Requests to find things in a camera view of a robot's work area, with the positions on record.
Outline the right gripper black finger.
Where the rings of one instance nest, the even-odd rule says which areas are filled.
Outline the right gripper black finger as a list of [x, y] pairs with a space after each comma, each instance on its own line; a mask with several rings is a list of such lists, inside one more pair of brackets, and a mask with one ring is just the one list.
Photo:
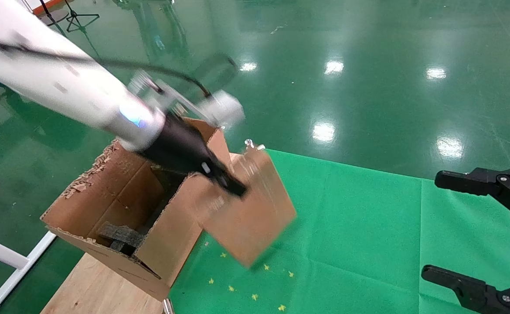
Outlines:
[[489, 195], [510, 211], [510, 169], [496, 171], [477, 167], [470, 173], [439, 171], [435, 185], [471, 195]]
[[431, 265], [422, 268], [421, 278], [452, 290], [463, 308], [479, 314], [510, 314], [510, 288], [498, 290], [482, 280]]

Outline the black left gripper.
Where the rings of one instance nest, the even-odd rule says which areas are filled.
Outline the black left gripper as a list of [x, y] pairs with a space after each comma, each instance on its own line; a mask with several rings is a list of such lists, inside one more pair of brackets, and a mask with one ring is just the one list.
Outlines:
[[176, 115], [167, 115], [159, 135], [138, 155], [164, 169], [179, 172], [199, 172], [229, 194], [241, 198], [247, 186], [234, 177], [208, 148], [201, 133]]

